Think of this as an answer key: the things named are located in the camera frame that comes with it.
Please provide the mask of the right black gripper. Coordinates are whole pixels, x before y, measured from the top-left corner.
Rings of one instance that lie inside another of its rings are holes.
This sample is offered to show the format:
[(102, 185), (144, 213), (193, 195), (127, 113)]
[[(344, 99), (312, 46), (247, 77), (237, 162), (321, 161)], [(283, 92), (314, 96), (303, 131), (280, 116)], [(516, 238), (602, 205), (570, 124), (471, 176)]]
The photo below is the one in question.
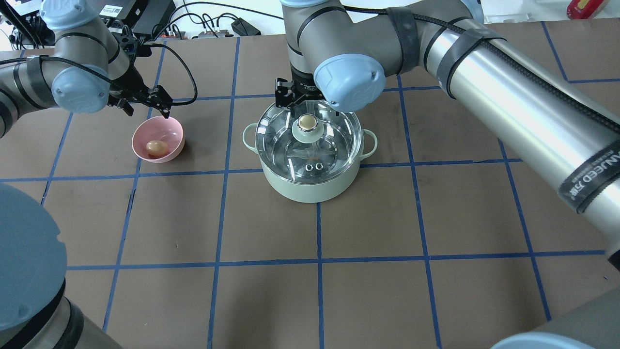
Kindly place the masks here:
[(277, 108), (290, 108), (292, 118), (302, 115), (304, 101), (325, 101), (325, 97), (317, 87), (314, 76), (311, 73), (291, 68), (292, 80), (284, 78), (275, 80), (275, 106)]

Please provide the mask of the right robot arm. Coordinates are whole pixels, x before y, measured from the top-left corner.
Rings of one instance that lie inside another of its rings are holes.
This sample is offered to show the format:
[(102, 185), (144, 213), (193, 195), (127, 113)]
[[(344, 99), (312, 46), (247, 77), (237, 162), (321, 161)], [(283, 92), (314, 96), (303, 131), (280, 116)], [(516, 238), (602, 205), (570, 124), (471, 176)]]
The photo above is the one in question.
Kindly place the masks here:
[(276, 102), (318, 99), (340, 112), (374, 102), (386, 78), (423, 68), (584, 216), (619, 267), (619, 117), (478, 22), (474, 1), (422, 0), (363, 9), (282, 0), (293, 80)]

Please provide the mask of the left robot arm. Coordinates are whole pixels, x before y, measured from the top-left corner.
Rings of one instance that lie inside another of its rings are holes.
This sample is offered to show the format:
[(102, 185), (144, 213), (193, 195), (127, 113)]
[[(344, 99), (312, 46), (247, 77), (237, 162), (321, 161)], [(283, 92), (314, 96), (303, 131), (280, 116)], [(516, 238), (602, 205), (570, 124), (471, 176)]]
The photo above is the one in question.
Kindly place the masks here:
[(160, 85), (146, 86), (134, 60), (86, 0), (45, 0), (40, 13), (54, 32), (54, 51), (1, 62), (2, 136), (23, 115), (49, 108), (95, 113), (113, 106), (131, 116), (137, 102), (169, 117), (172, 97)]

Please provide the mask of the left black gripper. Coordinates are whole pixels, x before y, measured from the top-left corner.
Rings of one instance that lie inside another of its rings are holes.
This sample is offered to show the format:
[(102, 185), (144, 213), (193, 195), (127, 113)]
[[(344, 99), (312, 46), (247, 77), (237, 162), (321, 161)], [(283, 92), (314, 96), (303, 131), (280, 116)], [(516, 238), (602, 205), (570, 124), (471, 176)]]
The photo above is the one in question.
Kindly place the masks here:
[[(149, 88), (143, 78), (117, 78), (111, 80), (110, 90), (107, 97), (107, 106), (123, 109), (129, 117), (133, 116), (132, 104), (140, 104), (151, 107)], [(171, 106), (160, 105), (160, 113), (164, 119), (168, 119)]]

